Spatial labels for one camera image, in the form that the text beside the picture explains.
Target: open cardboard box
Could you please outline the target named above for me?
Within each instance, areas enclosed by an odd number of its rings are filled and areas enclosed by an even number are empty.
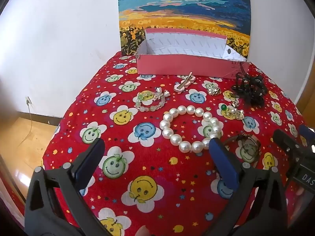
[[[188,29],[146,28],[137,52],[141,75],[188,75],[235,79],[246,58],[226,45],[226,36]]]

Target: table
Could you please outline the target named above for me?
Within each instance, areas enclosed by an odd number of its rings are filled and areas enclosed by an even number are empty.
[[[306,141],[297,133],[303,117],[286,94],[255,65],[250,75],[262,74],[268,93],[262,108],[246,107],[239,99],[239,109],[245,111],[244,120],[231,120],[222,105],[231,105],[231,79],[196,77],[183,93],[173,91],[182,78],[176,75],[145,75],[137,73],[134,56],[118,52],[92,78],[69,107],[43,156],[45,169],[72,162],[88,144],[100,137],[105,152],[89,185],[81,190],[84,200],[102,224],[114,236],[135,235],[146,226],[153,235],[201,235],[224,209],[232,190],[228,189],[214,170],[214,163],[203,150],[199,154],[181,153],[170,140],[161,136],[159,123],[163,114],[179,105],[194,105],[212,113],[222,123],[222,137],[240,133],[254,134],[261,142],[257,168],[277,166],[283,183],[286,182],[287,156],[273,142],[274,130],[282,129],[297,141]],[[207,88],[219,86],[219,96],[209,96]],[[138,93],[155,91],[161,87],[170,92],[164,107],[154,112],[140,112],[134,108]],[[149,95],[142,105],[158,104]],[[211,128],[202,118],[180,115],[171,128],[190,143],[201,141]],[[238,142],[229,144],[230,152],[240,161]],[[296,200],[297,186],[286,191],[289,219]],[[242,224],[250,210],[257,189],[253,190],[237,224]],[[75,224],[64,200],[62,209],[69,222]]]

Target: green bead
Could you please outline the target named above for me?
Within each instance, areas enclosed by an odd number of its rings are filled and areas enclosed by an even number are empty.
[[[226,105],[223,104],[223,105],[221,106],[221,110],[222,110],[222,111],[226,111],[226,109],[227,109]]]

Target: white wall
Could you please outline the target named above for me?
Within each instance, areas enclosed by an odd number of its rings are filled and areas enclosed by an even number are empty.
[[[303,0],[251,0],[249,59],[295,100],[314,47]],[[62,117],[120,50],[117,0],[10,0],[0,16],[0,80],[18,111]]]

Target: painting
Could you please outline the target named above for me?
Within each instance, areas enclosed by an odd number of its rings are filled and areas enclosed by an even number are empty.
[[[145,28],[186,28],[227,36],[244,57],[250,36],[250,0],[118,0],[123,55],[132,55]]]

